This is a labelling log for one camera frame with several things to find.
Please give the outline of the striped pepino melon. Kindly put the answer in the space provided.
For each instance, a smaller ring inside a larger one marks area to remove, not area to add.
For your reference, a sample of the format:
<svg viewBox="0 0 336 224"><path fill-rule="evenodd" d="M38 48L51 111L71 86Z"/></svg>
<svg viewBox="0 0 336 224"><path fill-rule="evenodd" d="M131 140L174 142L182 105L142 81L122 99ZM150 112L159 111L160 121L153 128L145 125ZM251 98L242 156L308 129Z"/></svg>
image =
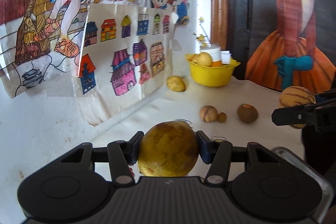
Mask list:
<svg viewBox="0 0 336 224"><path fill-rule="evenodd" d="M301 86L290 86L284 89L278 99L279 108L293 107L316 103L314 94Z"/></svg>

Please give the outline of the large yellow spotted fruit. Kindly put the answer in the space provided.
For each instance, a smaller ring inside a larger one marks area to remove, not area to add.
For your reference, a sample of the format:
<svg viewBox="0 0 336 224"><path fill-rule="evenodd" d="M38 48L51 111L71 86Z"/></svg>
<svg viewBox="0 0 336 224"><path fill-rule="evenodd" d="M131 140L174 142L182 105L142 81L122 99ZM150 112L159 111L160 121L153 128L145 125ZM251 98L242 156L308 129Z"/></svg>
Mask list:
<svg viewBox="0 0 336 224"><path fill-rule="evenodd" d="M138 168L149 177L185 177L198 159L198 143L191 126L183 120L162 122L142 138Z"/></svg>

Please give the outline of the small olive round fruit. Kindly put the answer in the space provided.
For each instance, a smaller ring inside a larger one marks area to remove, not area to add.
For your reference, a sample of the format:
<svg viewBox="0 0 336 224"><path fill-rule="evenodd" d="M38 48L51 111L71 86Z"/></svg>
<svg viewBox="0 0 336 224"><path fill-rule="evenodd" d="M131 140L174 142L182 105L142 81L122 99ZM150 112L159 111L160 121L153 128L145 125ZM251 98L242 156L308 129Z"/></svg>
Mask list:
<svg viewBox="0 0 336 224"><path fill-rule="evenodd" d="M227 120L227 114L224 112L221 112L217 115L217 121L224 123Z"/></svg>

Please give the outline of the pale striped round fruit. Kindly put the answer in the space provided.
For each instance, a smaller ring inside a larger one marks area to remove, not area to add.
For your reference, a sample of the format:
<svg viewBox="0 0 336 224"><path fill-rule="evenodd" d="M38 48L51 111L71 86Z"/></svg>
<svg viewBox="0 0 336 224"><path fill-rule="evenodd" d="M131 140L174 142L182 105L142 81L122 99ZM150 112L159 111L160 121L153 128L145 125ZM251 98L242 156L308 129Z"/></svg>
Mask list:
<svg viewBox="0 0 336 224"><path fill-rule="evenodd" d="M203 106L199 110L199 117L202 121L206 123L215 122L218 118L218 111L214 106Z"/></svg>

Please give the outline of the white printed cloth mat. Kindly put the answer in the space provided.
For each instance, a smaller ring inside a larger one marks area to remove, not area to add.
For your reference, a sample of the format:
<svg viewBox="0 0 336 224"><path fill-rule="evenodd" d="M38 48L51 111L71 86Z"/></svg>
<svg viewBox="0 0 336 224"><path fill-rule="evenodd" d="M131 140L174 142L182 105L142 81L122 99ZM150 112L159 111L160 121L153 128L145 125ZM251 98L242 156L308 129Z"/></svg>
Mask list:
<svg viewBox="0 0 336 224"><path fill-rule="evenodd" d="M304 157L300 130L289 126L277 127L271 114L278 108L280 92L273 91L250 81L232 78L221 88L208 88L185 78L187 89L183 93L164 91L131 113L118 124L92 140L94 147L105 147L116 140L129 140L136 132L147 132L154 125L177 119L190 122L197 131L202 130L211 139L230 141L234 146L244 147L255 141L268 149L286 147L300 158ZM253 123L244 123L237 114L242 104L254 106L259 114ZM206 105L227 114L224 123L206 123L199 117L199 110Z"/></svg>

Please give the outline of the brown kiwi with sticker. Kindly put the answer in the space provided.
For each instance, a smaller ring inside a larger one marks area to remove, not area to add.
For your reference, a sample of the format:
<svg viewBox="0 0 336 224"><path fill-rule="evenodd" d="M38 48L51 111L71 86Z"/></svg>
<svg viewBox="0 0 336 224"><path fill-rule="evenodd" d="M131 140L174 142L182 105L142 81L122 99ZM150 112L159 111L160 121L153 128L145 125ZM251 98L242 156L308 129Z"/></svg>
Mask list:
<svg viewBox="0 0 336 224"><path fill-rule="evenodd" d="M241 121L248 124L255 122L259 117L257 109L246 103L238 107L237 114Z"/></svg>

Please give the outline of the yellow plastic bowl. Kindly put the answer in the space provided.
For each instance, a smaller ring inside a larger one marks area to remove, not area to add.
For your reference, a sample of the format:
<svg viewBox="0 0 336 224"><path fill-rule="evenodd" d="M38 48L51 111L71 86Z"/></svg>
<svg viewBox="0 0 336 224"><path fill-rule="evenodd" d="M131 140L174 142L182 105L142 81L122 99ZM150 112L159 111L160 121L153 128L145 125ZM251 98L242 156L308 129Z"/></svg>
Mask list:
<svg viewBox="0 0 336 224"><path fill-rule="evenodd" d="M190 76L200 85L218 88L226 86L233 75L236 67L240 65L240 62L231 59L229 65L222 65L221 67L205 67L200 66L191 61L195 54L185 54L185 59L189 62Z"/></svg>

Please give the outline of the yellow fruit near bowl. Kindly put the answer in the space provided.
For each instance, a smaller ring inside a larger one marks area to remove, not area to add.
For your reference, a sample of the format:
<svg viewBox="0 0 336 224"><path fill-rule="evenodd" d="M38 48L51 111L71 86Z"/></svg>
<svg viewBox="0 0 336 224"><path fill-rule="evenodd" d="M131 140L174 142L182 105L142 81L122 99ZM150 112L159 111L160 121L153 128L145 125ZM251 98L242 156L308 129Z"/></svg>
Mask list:
<svg viewBox="0 0 336 224"><path fill-rule="evenodd" d="M171 76L167 79L167 87L173 92L184 92L186 85L179 76Z"/></svg>

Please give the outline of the orange fruit in bowl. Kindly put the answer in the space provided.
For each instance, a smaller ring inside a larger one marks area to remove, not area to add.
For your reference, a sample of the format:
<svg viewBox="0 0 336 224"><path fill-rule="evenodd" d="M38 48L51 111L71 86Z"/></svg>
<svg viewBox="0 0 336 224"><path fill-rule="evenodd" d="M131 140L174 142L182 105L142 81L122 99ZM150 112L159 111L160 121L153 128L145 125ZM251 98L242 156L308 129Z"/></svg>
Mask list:
<svg viewBox="0 0 336 224"><path fill-rule="evenodd" d="M222 62L221 61L214 61L211 64L212 67L221 67L222 66Z"/></svg>

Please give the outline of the yellow fruit in bowl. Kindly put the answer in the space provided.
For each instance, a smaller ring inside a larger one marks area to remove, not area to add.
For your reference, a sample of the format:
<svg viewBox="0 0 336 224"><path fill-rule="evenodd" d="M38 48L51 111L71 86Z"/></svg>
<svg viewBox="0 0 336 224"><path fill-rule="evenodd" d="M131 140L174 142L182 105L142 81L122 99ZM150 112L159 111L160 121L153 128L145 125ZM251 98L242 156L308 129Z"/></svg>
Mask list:
<svg viewBox="0 0 336 224"><path fill-rule="evenodd" d="M194 54L191 57L190 61L194 64L204 66L204 67L211 67L211 65L213 63L212 57L206 52L201 52L197 55Z"/></svg>

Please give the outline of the metal tray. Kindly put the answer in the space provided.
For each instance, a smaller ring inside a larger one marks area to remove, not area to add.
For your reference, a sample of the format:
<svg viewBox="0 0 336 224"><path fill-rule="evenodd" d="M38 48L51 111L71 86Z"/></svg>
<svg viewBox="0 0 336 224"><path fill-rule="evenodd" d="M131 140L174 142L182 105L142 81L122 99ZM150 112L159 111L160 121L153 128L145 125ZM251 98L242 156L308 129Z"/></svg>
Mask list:
<svg viewBox="0 0 336 224"><path fill-rule="evenodd" d="M316 221L316 223L322 223L325 220L327 212L329 211L329 207L334 198L334 190L331 183L329 183L327 179L322 177L291 150L285 147L275 147L272 149L272 152L289 162L291 165L302 170L305 174L310 176L319 184L319 187L322 190L322 198L315 213L313 214L313 219Z"/></svg>

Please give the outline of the white folded paper in bowl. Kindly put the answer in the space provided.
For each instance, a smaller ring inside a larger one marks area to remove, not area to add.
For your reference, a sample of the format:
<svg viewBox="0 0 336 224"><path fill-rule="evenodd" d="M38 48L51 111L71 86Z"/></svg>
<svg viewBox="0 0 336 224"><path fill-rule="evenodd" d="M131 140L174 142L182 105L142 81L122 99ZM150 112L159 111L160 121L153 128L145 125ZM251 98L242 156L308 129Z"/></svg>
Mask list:
<svg viewBox="0 0 336 224"><path fill-rule="evenodd" d="M231 53L230 51L220 52L221 62L223 65L230 65L231 63Z"/></svg>

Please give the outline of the houses drawing paper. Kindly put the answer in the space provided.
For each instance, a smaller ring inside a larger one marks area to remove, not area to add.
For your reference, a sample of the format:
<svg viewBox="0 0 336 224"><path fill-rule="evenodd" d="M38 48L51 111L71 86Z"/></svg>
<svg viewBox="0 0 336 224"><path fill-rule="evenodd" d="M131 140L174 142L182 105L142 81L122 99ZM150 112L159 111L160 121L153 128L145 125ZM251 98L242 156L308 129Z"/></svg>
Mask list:
<svg viewBox="0 0 336 224"><path fill-rule="evenodd" d="M89 125L104 123L166 83L173 71L177 20L172 9L89 6L73 78L79 108Z"/></svg>

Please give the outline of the white jar with flowers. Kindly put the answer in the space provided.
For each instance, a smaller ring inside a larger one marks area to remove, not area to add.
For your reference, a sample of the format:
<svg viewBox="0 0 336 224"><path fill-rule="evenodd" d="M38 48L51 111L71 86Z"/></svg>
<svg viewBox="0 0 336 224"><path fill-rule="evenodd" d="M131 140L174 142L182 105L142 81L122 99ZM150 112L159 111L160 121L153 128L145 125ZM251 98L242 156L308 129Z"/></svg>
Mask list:
<svg viewBox="0 0 336 224"><path fill-rule="evenodd" d="M204 21L205 20L202 16L198 19L202 33L197 34L194 32L193 36L195 36L196 41L199 43L200 52L208 53L212 57L213 63L221 64L221 46L218 43L211 42L206 30L203 27Z"/></svg>

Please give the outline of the orange dress woman poster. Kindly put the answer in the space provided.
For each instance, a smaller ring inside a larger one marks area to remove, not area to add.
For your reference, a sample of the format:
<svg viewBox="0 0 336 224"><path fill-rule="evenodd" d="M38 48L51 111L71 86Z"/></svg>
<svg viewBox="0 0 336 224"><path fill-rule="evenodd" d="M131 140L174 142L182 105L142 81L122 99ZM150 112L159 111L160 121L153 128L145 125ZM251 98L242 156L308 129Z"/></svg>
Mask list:
<svg viewBox="0 0 336 224"><path fill-rule="evenodd" d="M274 90L331 89L335 65L317 47L317 0L276 0L277 26L254 50L246 79Z"/></svg>

